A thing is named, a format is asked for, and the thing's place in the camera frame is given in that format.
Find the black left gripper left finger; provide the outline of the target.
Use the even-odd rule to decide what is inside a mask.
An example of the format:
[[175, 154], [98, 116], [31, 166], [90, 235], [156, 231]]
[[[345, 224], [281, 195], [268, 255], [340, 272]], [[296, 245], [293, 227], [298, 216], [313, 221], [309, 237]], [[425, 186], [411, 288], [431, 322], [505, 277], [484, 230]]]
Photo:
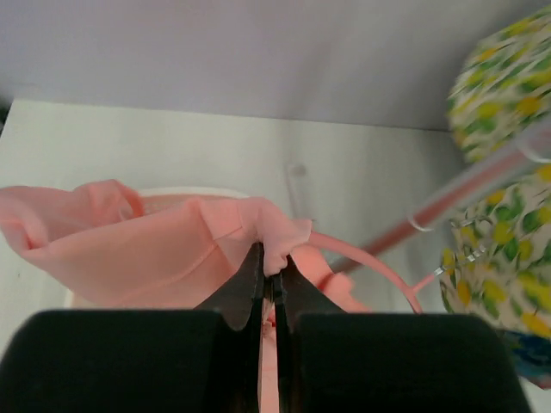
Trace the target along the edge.
[[191, 310], [29, 317], [1, 360], [4, 412], [257, 412], [263, 246]]

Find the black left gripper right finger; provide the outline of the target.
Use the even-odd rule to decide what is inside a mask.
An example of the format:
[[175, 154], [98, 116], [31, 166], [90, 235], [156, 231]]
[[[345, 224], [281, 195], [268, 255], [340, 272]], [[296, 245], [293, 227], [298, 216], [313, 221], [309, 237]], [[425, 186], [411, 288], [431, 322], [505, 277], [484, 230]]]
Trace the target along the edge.
[[527, 412], [496, 332], [477, 317], [348, 313], [294, 264], [274, 278], [282, 412]]

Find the pink skirt hanger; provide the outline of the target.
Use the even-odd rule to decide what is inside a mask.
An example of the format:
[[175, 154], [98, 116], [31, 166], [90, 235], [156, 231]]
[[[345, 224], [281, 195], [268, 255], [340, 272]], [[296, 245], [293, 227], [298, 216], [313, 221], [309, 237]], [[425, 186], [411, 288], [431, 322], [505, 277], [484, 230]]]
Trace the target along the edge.
[[409, 286], [384, 262], [370, 255], [368, 252], [346, 243], [345, 241], [312, 231], [308, 243], [315, 248], [329, 250], [330, 252], [337, 253], [344, 258], [349, 258], [353, 263], [361, 264], [364, 267], [371, 268], [375, 272], [383, 275], [402, 292], [412, 310], [417, 314], [420, 314], [423, 311], [422, 306], [418, 301], [418, 293], [430, 283], [435, 281], [440, 274], [442, 274], [442, 272], [438, 273], [437, 271], [433, 271], [425, 276], [416, 285]]

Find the pink pleated skirt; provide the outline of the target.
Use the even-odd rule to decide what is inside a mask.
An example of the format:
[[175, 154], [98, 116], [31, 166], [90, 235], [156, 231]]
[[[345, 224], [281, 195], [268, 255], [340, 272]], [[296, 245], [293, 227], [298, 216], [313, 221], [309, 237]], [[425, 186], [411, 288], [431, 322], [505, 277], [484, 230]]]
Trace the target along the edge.
[[274, 278], [290, 264], [331, 302], [364, 313], [350, 281], [310, 245], [308, 220], [288, 218], [257, 197], [192, 197], [154, 213], [117, 181], [72, 191], [11, 187], [1, 192], [10, 248], [89, 301], [89, 310], [191, 310], [263, 246], [260, 409], [279, 409]]

